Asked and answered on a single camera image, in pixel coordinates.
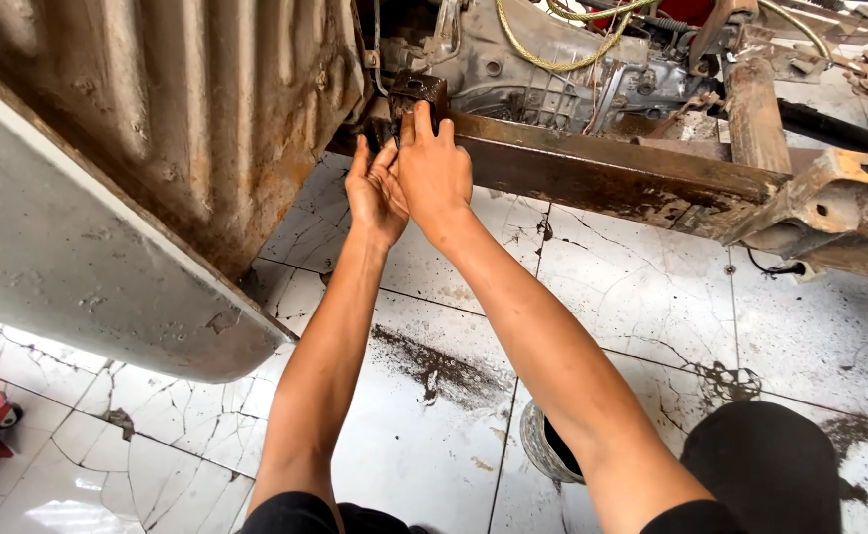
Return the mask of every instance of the person's left hand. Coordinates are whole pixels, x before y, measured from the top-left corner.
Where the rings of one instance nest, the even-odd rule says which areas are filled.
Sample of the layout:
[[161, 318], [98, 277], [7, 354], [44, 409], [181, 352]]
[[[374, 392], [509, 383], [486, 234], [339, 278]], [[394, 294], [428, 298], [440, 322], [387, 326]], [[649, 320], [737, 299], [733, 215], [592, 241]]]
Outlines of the person's left hand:
[[391, 139], [368, 164], [368, 140], [358, 136], [358, 148], [345, 178], [345, 191], [351, 205], [351, 229], [367, 232], [369, 237], [390, 249], [404, 232], [410, 214], [398, 185], [398, 148]]

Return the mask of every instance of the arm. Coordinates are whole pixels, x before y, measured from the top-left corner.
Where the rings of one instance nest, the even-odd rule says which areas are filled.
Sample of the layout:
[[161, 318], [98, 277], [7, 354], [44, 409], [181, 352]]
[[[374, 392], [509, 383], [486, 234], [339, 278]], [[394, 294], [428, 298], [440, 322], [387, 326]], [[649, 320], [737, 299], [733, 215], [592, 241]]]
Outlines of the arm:
[[303, 491], [328, 503], [344, 532], [331, 489], [331, 455], [365, 357], [387, 252], [407, 224], [404, 197], [388, 173], [396, 154], [390, 142], [369, 169], [367, 142], [358, 139], [345, 179], [351, 231], [279, 380], [249, 514], [270, 497]]
[[582, 467], [606, 532], [637, 534], [675, 505], [711, 499], [595, 340], [471, 211], [472, 165], [454, 146], [453, 124], [441, 122], [434, 137], [427, 104], [413, 115], [399, 156], [411, 217], [474, 290], [513, 369]]

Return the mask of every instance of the person's right hand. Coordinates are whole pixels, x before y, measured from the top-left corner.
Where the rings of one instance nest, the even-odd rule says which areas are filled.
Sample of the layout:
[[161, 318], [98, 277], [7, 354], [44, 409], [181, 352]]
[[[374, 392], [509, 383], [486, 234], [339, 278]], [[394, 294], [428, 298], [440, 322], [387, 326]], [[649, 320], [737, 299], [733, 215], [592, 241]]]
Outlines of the person's right hand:
[[414, 113], [401, 118], [398, 183], [411, 217], [434, 246], [449, 232], [449, 225], [470, 212], [474, 192], [473, 164], [462, 146], [454, 145], [454, 122], [440, 121], [431, 128], [430, 104], [418, 101]]

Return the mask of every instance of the white tile floor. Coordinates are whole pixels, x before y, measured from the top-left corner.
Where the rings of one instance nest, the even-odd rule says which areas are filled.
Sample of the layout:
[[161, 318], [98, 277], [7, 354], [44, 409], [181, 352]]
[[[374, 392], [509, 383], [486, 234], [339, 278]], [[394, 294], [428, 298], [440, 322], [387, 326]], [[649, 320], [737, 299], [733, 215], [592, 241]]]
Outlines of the white tile floor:
[[[845, 90], [778, 88], [868, 125], [868, 103]], [[266, 308], [297, 334], [348, 227], [347, 164], [325, 155], [255, 263]], [[473, 205], [609, 350], [675, 452], [736, 392], [789, 406], [830, 433], [846, 529], [868, 532], [868, 279], [796, 285], [741, 248], [479, 188]], [[0, 534], [239, 528], [290, 351], [209, 386], [0, 325], [0, 387], [26, 413], [6, 436], [17, 455], [0, 461]], [[411, 225], [384, 273], [338, 498], [452, 534], [598, 531], [584, 489], [526, 459], [529, 399], [469, 287]]]

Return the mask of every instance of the hand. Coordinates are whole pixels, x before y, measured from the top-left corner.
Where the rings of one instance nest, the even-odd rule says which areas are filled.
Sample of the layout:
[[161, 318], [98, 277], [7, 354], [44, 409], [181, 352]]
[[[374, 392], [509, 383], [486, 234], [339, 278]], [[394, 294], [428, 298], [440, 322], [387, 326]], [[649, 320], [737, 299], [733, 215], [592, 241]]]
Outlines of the hand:
[[352, 233], [365, 233], [385, 252], [404, 233], [410, 217], [397, 181], [398, 164], [394, 162], [397, 154], [398, 148], [391, 139], [369, 166], [368, 140], [360, 135], [355, 158], [345, 177]]
[[454, 145], [454, 122], [450, 119], [440, 121], [440, 135], [434, 136], [430, 104], [424, 101], [414, 105], [414, 113], [401, 118], [398, 182], [411, 217], [435, 247], [450, 233], [453, 222], [472, 214], [470, 154]]

